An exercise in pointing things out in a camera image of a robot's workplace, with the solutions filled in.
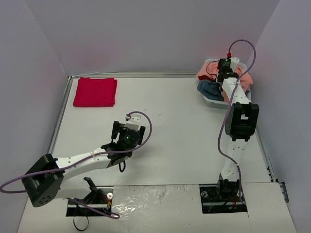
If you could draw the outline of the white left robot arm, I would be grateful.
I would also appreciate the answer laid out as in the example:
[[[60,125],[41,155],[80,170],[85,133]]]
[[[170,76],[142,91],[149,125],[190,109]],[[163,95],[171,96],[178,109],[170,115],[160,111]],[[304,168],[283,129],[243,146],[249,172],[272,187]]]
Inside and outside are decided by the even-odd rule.
[[[77,193],[77,186],[69,184],[68,180],[80,174],[112,166],[119,166],[119,170],[124,171],[126,159],[132,156],[136,146],[142,144],[145,130],[144,126],[114,121],[112,141],[108,144],[71,157],[41,156],[22,179],[33,207]]]

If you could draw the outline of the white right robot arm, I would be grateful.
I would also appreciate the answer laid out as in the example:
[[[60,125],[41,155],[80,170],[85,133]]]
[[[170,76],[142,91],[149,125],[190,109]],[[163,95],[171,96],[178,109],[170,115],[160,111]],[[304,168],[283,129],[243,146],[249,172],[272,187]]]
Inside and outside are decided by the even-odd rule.
[[[229,54],[227,58],[222,58],[218,62],[216,81],[229,98],[221,131],[225,131],[230,137],[227,152],[221,152],[226,161],[215,189],[216,196],[220,200],[227,200],[241,191],[239,165],[242,162],[246,144],[255,133],[259,115],[259,106],[253,104],[246,96],[239,76],[235,72],[239,61],[238,58]]]

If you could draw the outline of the salmon pink t-shirt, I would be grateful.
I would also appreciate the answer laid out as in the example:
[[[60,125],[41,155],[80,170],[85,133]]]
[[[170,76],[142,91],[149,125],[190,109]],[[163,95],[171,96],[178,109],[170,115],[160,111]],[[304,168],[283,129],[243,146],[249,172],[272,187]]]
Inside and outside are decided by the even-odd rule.
[[[200,81],[207,80],[210,82],[222,82],[222,80],[229,77],[234,77],[237,79],[247,70],[247,66],[243,63],[238,63],[235,69],[227,67],[221,68],[221,65],[218,63],[218,60],[206,60],[195,77]],[[248,73],[245,73],[240,78],[240,84],[243,91],[246,93],[249,91],[250,86],[253,84],[253,79]]]

